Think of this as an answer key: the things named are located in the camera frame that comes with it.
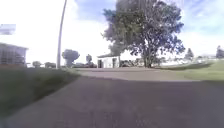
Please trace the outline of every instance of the pole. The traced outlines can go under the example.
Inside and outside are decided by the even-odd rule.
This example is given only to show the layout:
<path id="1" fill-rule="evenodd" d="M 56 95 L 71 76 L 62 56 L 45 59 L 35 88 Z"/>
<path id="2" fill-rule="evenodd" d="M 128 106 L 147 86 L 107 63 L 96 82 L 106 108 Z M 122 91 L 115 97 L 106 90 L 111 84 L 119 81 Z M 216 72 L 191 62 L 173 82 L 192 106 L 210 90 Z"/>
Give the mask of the pole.
<path id="1" fill-rule="evenodd" d="M 61 16 L 59 36 L 58 36 L 57 69 L 60 69 L 60 67 L 61 67 L 61 38 L 62 38 L 62 30 L 63 30 L 63 22 L 64 22 L 66 5 L 67 5 L 67 0 L 65 0 L 65 2 L 64 2 L 64 7 L 63 7 L 63 11 L 62 11 L 62 16 Z"/>

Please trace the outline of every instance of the house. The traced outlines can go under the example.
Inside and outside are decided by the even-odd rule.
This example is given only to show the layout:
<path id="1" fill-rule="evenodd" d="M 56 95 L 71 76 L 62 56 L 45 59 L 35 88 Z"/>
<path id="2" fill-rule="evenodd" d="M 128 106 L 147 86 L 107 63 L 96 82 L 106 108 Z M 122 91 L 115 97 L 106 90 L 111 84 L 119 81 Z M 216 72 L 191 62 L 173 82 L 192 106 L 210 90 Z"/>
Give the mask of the house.
<path id="1" fill-rule="evenodd" d="M 0 43 L 0 65 L 25 66 L 27 48 Z"/>
<path id="2" fill-rule="evenodd" d="M 119 68 L 120 56 L 107 54 L 98 56 L 97 68 Z"/>

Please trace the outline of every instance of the sky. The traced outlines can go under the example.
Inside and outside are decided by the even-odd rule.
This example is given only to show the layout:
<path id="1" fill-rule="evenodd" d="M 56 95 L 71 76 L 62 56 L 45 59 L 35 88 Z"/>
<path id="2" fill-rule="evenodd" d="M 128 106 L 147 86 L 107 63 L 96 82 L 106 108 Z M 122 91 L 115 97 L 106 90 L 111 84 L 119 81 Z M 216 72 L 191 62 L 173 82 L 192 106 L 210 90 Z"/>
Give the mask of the sky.
<path id="1" fill-rule="evenodd" d="M 224 46 L 223 0 L 169 0 L 182 9 L 185 24 L 180 39 L 194 54 L 211 55 Z M 0 35 L 0 42 L 27 47 L 27 62 L 56 62 L 57 41 L 64 0 L 0 0 L 0 23 L 16 24 L 14 35 Z M 63 27 L 62 51 L 87 54 L 109 53 L 101 33 L 107 28 L 103 9 L 115 9 L 116 0 L 68 0 Z M 123 55 L 129 59 L 129 53 Z"/>

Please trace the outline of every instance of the asphalt road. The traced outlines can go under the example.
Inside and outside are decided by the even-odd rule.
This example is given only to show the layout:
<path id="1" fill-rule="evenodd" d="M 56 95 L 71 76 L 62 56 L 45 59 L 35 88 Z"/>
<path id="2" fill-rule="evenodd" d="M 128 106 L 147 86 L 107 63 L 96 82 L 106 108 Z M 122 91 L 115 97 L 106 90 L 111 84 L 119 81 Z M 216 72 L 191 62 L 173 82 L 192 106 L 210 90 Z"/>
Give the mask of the asphalt road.
<path id="1" fill-rule="evenodd" d="M 224 128 L 222 82 L 189 81 L 154 70 L 80 72 L 86 76 L 24 108 L 5 126 Z"/>

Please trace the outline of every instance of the green grass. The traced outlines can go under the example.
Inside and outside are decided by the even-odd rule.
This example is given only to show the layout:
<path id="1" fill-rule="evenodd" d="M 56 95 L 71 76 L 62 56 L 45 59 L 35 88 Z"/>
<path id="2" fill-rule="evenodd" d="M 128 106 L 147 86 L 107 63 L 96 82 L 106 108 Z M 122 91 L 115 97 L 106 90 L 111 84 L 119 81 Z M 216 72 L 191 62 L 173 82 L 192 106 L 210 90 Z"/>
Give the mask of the green grass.
<path id="1" fill-rule="evenodd" d="M 179 75 L 193 80 L 223 81 L 224 80 L 224 61 L 209 62 L 204 64 L 192 64 L 179 67 L 166 67 Z"/>
<path id="2" fill-rule="evenodd" d="M 62 70 L 0 68 L 0 120 L 78 77 Z"/>

